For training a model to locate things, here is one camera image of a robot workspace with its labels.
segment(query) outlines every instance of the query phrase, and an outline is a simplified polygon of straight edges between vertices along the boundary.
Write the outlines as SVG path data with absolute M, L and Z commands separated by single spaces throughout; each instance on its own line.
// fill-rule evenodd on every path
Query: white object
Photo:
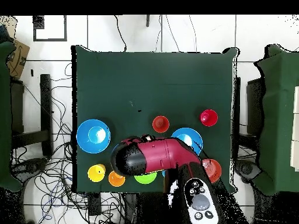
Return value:
M 292 141 L 291 144 L 291 167 L 299 169 L 299 142 Z
M 294 111 L 293 113 L 299 113 L 299 87 L 295 87 L 295 97 L 294 97 Z
M 299 114 L 294 113 L 292 140 L 299 142 Z
M 203 194 L 204 196 L 207 197 L 207 199 L 208 199 L 208 201 L 210 203 L 210 206 L 207 209 L 203 210 L 203 211 L 198 211 L 196 209 L 193 209 L 192 206 L 188 206 L 188 204 L 187 204 L 191 223 L 192 224 L 217 224 L 218 221 L 219 221 L 219 218 L 218 218 L 217 211 L 216 211 L 215 205 L 213 203 L 213 200 L 212 200 L 212 197 L 211 197 L 211 194 L 210 194 L 210 190 L 208 189 L 208 186 L 207 186 L 207 184 L 205 182 L 203 182 L 199 178 L 198 178 L 198 180 L 200 180 L 203 183 L 202 187 L 204 188 L 205 192 L 201 193 L 201 194 Z M 210 216 L 211 213 L 212 213 L 213 217 L 210 218 L 210 219 L 208 219 L 206 217 L 206 215 Z M 202 218 L 200 218 L 199 220 L 197 220 L 196 218 L 198 218 L 198 216 L 200 214 L 202 214 Z

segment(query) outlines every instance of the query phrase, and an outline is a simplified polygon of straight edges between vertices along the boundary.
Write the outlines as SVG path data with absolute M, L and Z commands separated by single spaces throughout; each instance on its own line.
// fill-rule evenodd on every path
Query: red bowl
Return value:
M 165 116 L 156 116 L 152 121 L 153 129 L 158 133 L 163 133 L 169 128 L 169 121 Z
M 217 113 L 212 109 L 204 110 L 200 115 L 200 121 L 205 126 L 213 126 L 218 121 L 218 115 Z
M 204 159 L 203 167 L 210 179 L 211 183 L 215 183 L 220 179 L 221 176 L 221 166 L 220 164 L 213 159 Z

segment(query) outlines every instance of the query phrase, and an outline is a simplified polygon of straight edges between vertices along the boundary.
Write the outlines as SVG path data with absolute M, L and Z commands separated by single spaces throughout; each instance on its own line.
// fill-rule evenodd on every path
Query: white tile floor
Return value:
M 33 24 L 31 16 L 16 16 L 15 37 L 30 46 L 27 63 L 21 76 L 23 83 L 30 89 L 36 99 L 40 101 L 39 76 L 50 74 L 51 78 L 69 78 L 71 65 L 71 45 L 80 44 L 94 51 L 123 51 L 124 45 L 119 36 L 114 16 L 67 16 L 67 41 L 33 41 Z M 193 26 L 196 32 L 197 51 L 203 53 L 220 53 L 228 47 L 238 47 L 237 74 L 241 77 L 241 114 L 240 122 L 247 123 L 246 110 L 246 83 L 249 80 L 260 77 L 258 69 L 253 62 L 264 56 L 265 46 L 278 43 L 288 50 L 299 48 L 299 21 L 297 15 L 191 15 Z M 180 51 L 195 51 L 195 36 L 188 15 L 168 15 L 168 21 L 172 33 L 177 41 Z M 124 41 L 127 43 L 127 51 L 155 51 L 157 36 L 160 31 L 159 15 L 151 15 L 149 27 L 145 26 L 145 15 L 123 15 L 119 16 L 119 28 Z M 37 31 L 38 39 L 61 38 L 63 36 L 63 17 L 46 16 L 45 29 Z M 161 35 L 159 36 L 157 52 L 161 51 Z M 178 48 L 171 36 L 166 16 L 163 18 L 163 52 L 175 52 Z M 52 81 L 52 87 L 71 86 L 71 80 Z M 71 88 L 56 88 L 53 90 L 53 97 L 66 105 L 64 122 L 72 128 L 71 115 Z M 59 121 L 60 112 L 57 106 L 53 105 L 53 116 Z M 34 98 L 25 90 L 24 93 L 24 126 L 25 131 L 40 130 L 40 107 Z M 53 122 L 53 133 L 59 130 L 58 125 Z M 246 133 L 246 128 L 241 127 L 241 132 Z M 54 147 L 63 143 L 62 135 L 54 143 Z M 24 159 L 41 157 L 40 144 L 28 146 L 28 152 Z M 60 150 L 55 158 L 63 157 Z M 46 190 L 40 179 L 36 179 L 37 186 Z M 240 204 L 248 221 L 252 220 L 254 212 L 253 192 L 249 185 L 244 184 L 241 178 L 234 176 L 234 184 L 238 188 L 235 198 Z M 42 216 L 40 206 L 44 193 L 34 184 L 31 179 L 25 192 L 25 215 L 27 219 L 38 222 Z M 64 206 L 54 207 L 49 215 L 52 219 L 44 220 L 42 224 L 57 224 Z M 59 224 L 87 224 L 79 215 L 77 209 L 69 209 L 65 214 L 65 220 Z

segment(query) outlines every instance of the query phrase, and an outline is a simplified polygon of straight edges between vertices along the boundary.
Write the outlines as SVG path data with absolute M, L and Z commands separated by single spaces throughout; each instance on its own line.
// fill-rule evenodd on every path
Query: dark green table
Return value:
M 153 52 L 91 52 L 80 46 L 72 47 L 73 129 L 95 118 L 107 124 L 111 141 L 106 150 L 89 154 L 77 146 L 74 152 L 75 190 L 78 192 L 162 192 L 163 177 L 149 185 L 138 183 L 134 176 L 126 177 L 121 187 L 108 182 L 112 171 L 110 154 L 121 140 L 142 134 L 170 137 L 182 127 L 198 131 L 203 150 L 222 166 L 222 180 L 229 192 L 231 156 L 231 100 L 233 59 L 236 48 L 223 54 L 153 53 Z M 205 127 L 200 113 L 213 109 L 218 123 Z M 167 116 L 170 127 L 163 134 L 156 133 L 152 121 L 157 115 Z M 88 179 L 87 171 L 95 164 L 106 166 L 106 175 L 99 183 Z

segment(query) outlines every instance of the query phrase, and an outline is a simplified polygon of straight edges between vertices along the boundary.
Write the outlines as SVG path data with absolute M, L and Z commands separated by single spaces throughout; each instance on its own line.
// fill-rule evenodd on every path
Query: black button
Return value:
M 203 214 L 200 213 L 200 212 L 196 212 L 195 215 L 194 215 L 194 217 L 195 217 L 196 220 L 202 220 Z
M 204 213 L 204 215 L 206 216 L 207 219 L 212 219 L 213 218 L 213 214 L 211 211 L 206 211 L 206 213 Z
M 197 181 L 194 181 L 194 182 L 192 183 L 192 186 L 193 186 L 194 188 L 197 188 L 197 187 L 199 186 L 199 183 L 198 183 Z

